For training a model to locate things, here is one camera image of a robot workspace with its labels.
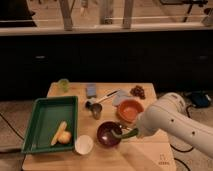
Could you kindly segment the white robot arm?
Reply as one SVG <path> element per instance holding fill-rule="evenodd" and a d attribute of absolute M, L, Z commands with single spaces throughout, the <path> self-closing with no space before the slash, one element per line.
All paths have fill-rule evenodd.
<path fill-rule="evenodd" d="M 152 136 L 161 129 L 213 158 L 213 128 L 184 116 L 185 106 L 179 94 L 163 95 L 138 115 L 138 137 Z"/>

